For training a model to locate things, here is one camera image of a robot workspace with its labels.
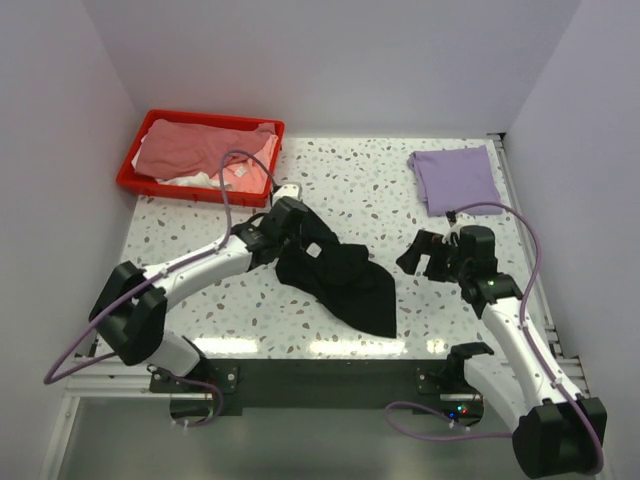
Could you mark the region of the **black t shirt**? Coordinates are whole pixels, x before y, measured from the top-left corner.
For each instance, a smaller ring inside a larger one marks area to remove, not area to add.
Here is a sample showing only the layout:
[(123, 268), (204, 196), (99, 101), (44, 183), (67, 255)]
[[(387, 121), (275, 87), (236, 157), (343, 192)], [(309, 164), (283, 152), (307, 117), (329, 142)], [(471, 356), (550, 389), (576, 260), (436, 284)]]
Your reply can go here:
[(351, 328), (384, 338), (397, 335), (393, 276), (369, 259), (366, 246), (340, 242), (315, 212), (304, 214), (275, 271), (280, 283), (310, 294)]

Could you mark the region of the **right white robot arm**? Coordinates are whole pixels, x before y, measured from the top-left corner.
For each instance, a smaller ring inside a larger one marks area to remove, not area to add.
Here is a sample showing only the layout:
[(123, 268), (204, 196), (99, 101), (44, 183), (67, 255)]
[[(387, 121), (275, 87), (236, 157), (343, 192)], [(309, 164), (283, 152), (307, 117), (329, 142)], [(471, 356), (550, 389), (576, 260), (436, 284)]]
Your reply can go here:
[(497, 341), (509, 371), (484, 343), (451, 348), (442, 373), (459, 393), (478, 391), (511, 430), (516, 460), (531, 479), (595, 475), (604, 465), (607, 412), (564, 372), (536, 329), (516, 281), (500, 272), (495, 235), (487, 227), (456, 226), (445, 235), (421, 230), (396, 263), (414, 274), (459, 286), (461, 297)]

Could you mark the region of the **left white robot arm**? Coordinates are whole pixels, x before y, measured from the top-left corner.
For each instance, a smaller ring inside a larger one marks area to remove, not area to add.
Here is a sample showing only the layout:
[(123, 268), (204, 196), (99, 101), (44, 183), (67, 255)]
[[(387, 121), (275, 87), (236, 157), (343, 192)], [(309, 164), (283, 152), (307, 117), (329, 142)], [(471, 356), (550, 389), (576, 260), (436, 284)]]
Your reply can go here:
[(165, 327), (167, 313), (186, 298), (228, 277), (267, 265), (300, 242), (310, 209), (282, 197), (204, 247), (145, 268), (127, 261), (114, 268), (90, 313), (99, 336), (123, 364), (145, 364), (185, 392), (221, 394), (208, 359), (184, 336)]

